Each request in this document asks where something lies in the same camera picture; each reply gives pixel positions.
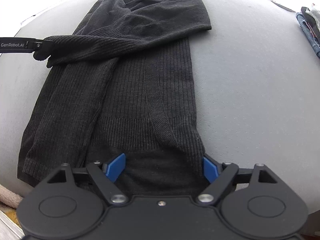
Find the black knit sweater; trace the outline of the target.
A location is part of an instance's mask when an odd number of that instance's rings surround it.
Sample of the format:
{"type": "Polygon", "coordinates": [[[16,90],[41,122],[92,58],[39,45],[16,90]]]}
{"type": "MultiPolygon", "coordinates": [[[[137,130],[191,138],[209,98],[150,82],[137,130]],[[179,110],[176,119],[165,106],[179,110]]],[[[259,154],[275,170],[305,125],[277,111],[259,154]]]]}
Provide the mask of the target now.
{"type": "Polygon", "coordinates": [[[211,29],[202,0],[98,0],[71,35],[50,36],[49,74],[23,133],[17,176],[35,186],[125,154],[127,195],[192,195],[208,184],[189,37],[211,29]]]}

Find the blue folded jeans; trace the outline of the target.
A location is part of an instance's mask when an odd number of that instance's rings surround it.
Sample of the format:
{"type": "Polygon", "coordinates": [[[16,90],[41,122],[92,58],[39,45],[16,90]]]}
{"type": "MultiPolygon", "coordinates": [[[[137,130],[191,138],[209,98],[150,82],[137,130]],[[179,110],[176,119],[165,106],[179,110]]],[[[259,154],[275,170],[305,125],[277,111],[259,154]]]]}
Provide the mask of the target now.
{"type": "Polygon", "coordinates": [[[308,42],[310,43],[310,46],[313,48],[313,51],[315,52],[316,56],[319,57],[319,43],[311,25],[300,12],[296,13],[296,19],[300,25],[301,30],[303,31],[308,42]]]}

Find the grey folded garment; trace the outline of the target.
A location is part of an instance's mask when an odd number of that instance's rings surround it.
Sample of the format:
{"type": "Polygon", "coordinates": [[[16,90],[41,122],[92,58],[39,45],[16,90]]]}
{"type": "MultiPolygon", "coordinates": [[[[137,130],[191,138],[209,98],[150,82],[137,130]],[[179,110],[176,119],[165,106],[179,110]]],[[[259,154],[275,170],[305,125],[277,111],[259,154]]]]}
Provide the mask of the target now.
{"type": "Polygon", "coordinates": [[[319,10],[312,9],[309,14],[315,19],[317,29],[320,30],[320,12],[319,12],[319,10]]]}

